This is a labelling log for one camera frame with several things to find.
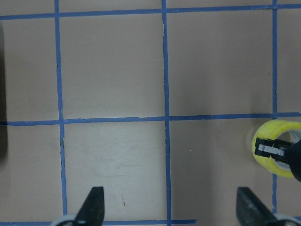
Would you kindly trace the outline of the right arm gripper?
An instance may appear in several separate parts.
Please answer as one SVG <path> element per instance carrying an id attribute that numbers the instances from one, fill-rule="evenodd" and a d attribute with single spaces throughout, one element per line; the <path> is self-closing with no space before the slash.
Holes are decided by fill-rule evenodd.
<path id="1" fill-rule="evenodd" d="M 254 154 L 287 163 L 294 178 L 298 181 L 301 180 L 301 141 L 294 144 L 294 142 L 281 139 L 272 140 L 257 137 Z"/>

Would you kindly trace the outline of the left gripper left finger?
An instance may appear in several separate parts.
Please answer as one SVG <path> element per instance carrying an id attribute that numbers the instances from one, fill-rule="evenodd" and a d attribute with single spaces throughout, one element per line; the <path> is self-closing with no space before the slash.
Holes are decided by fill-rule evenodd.
<path id="1" fill-rule="evenodd" d="M 76 215 L 64 215 L 53 226 L 102 226 L 104 221 L 104 188 L 92 187 Z"/>

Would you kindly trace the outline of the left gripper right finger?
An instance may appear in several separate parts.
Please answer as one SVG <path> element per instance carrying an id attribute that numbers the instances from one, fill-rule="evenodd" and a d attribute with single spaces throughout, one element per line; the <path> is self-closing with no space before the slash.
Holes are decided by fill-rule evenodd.
<path id="1" fill-rule="evenodd" d="M 241 226 L 295 226 L 293 217 L 273 214 L 248 187 L 238 187 L 236 217 Z"/>

